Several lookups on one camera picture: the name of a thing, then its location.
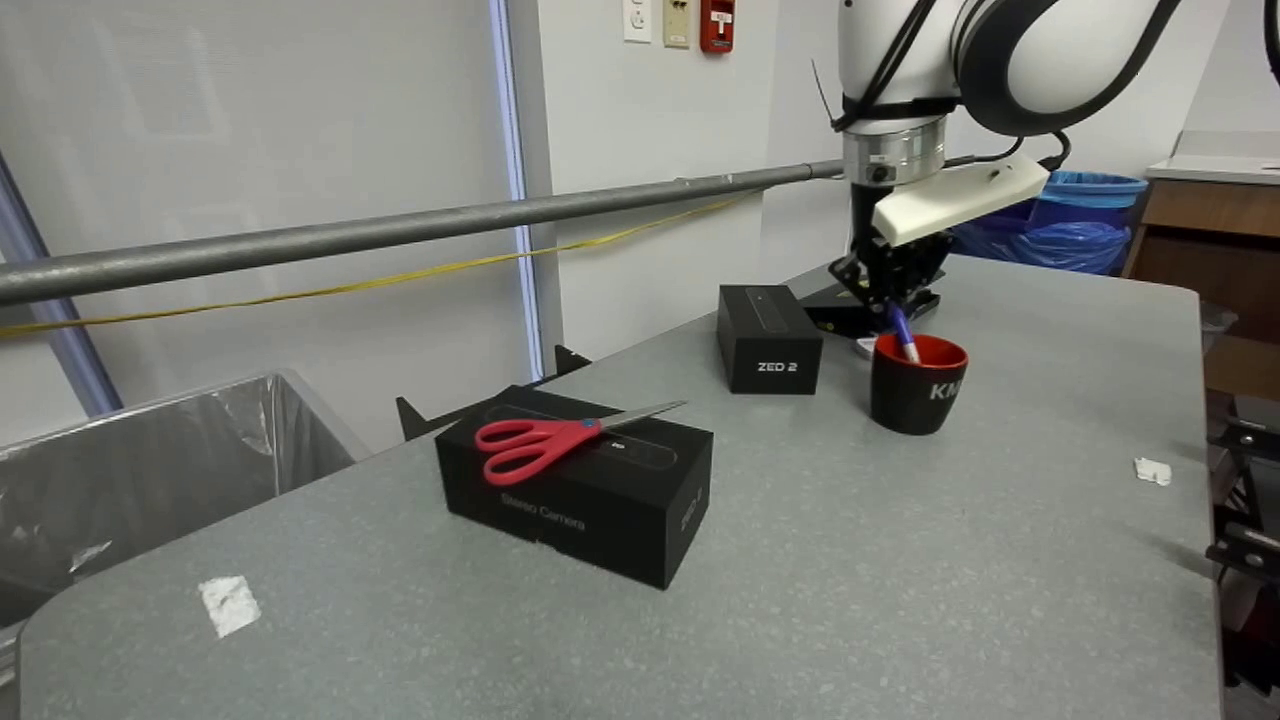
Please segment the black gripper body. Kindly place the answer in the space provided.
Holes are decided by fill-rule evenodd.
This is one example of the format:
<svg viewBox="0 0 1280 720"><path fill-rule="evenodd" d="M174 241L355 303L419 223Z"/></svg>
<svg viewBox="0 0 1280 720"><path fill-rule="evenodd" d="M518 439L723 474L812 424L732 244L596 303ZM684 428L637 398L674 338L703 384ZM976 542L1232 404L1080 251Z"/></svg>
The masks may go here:
<svg viewBox="0 0 1280 720"><path fill-rule="evenodd" d="M848 255L832 259L827 271L867 313L882 314L890 303L912 303L945 267L947 241L923 237L887 248L880 237L854 241Z"/></svg>

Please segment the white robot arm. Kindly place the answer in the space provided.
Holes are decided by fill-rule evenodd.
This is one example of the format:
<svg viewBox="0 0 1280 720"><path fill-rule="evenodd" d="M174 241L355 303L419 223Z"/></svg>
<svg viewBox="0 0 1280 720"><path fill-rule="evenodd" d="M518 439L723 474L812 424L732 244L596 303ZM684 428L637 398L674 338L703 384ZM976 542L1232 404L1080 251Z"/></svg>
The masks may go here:
<svg viewBox="0 0 1280 720"><path fill-rule="evenodd" d="M832 278L867 314L927 297L945 231L1031 199L1051 158L950 157L947 117L1056 135L1102 110L1153 61L1180 0L836 0L852 244Z"/></svg>

